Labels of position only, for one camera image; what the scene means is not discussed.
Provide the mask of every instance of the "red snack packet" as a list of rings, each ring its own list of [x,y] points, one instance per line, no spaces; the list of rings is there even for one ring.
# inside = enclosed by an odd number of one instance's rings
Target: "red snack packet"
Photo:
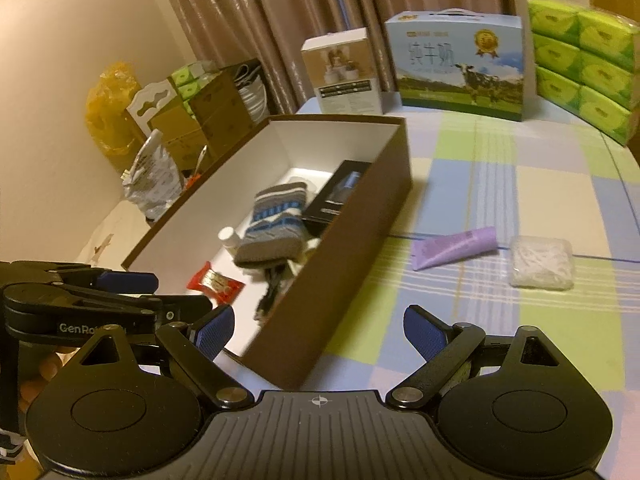
[[[187,288],[199,290],[210,300],[222,305],[232,304],[244,288],[244,283],[223,276],[211,269],[211,262],[207,262],[189,280]]]

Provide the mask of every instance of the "gold medal emblem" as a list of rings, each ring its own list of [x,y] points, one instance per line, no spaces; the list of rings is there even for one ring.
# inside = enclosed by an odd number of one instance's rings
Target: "gold medal emblem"
[[[476,46],[478,51],[476,56],[484,57],[484,54],[490,54],[492,58],[498,57],[498,36],[492,30],[484,28],[476,32]]]

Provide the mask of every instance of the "brown curtain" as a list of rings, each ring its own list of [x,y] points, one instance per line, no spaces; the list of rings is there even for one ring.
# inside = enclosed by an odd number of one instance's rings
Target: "brown curtain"
[[[367,27],[383,89],[395,89],[384,21],[403,10],[464,7],[502,12],[502,0],[171,0],[200,59],[218,66],[258,57],[278,108],[295,112],[313,97],[300,48],[306,38]]]

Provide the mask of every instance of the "table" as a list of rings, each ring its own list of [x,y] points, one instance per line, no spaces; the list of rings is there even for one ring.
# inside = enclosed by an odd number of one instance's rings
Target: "table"
[[[445,322],[513,335],[539,326],[600,392],[614,431],[598,471],[640,478],[640,168],[626,148],[542,99],[522,123],[403,108],[414,188],[368,278],[305,389],[373,388],[382,396],[424,362],[404,339],[417,303]],[[318,113],[315,99],[299,113]],[[494,225],[497,254],[413,272],[411,240]],[[576,254],[569,292],[517,290],[506,280],[515,235],[565,238]],[[254,394],[272,388],[221,355]]]

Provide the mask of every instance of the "striped sock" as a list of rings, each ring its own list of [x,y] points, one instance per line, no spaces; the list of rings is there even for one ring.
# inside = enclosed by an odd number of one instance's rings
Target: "striped sock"
[[[269,269],[300,256],[304,246],[302,208],[306,184],[269,187],[255,196],[254,215],[234,262],[245,269]]]

